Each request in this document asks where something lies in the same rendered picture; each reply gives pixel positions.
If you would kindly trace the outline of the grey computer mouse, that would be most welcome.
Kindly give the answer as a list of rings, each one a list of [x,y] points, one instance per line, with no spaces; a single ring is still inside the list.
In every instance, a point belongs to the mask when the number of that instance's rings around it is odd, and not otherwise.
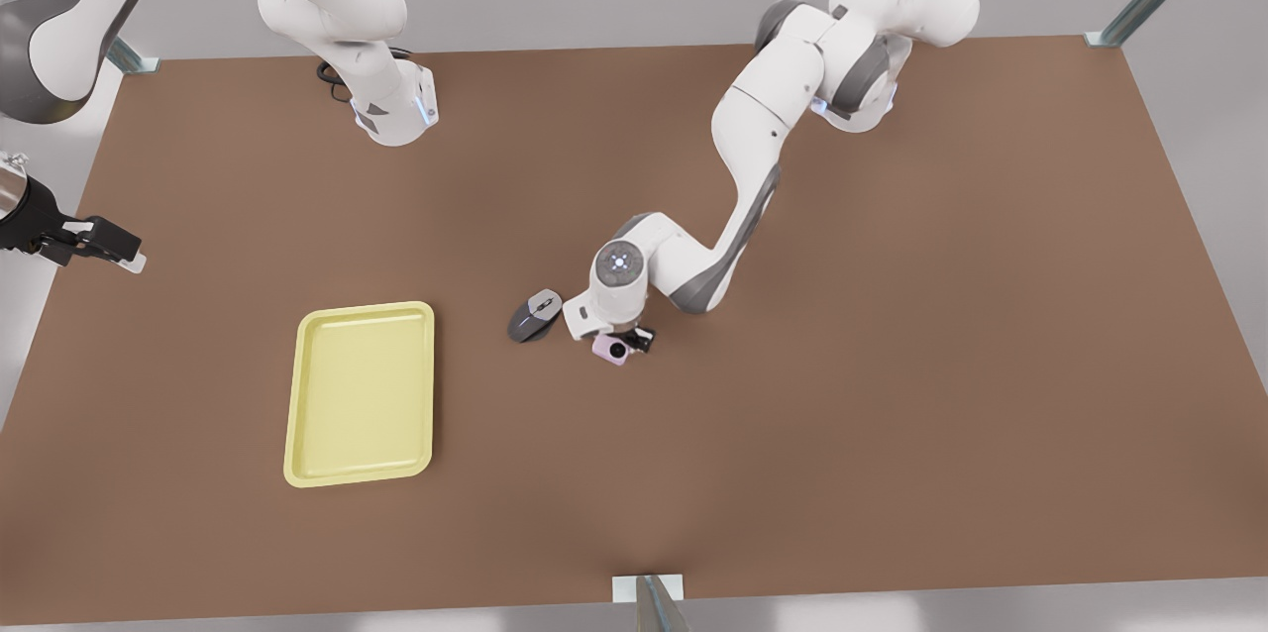
[[[515,343],[544,338],[559,316],[563,301],[555,291],[541,289],[522,302],[510,317],[507,336]]]

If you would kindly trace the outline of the yellow rectangular tray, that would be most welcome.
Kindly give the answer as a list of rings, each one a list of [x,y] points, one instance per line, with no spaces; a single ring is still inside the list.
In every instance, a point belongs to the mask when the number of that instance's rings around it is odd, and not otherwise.
[[[290,486],[388,481],[432,461],[430,305],[317,310],[299,322],[281,473]]]

